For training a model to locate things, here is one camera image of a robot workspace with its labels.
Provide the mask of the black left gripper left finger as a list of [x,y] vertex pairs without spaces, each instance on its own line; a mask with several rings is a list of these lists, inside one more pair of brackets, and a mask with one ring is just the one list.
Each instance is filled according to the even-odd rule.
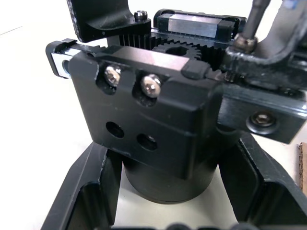
[[91,143],[70,167],[42,229],[111,229],[116,218],[121,172],[120,154]]

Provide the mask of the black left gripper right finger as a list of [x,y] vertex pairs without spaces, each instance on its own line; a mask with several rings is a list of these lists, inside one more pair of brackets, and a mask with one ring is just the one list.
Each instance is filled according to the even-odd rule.
[[238,222],[257,227],[307,227],[307,198],[287,171],[244,134],[219,161]]

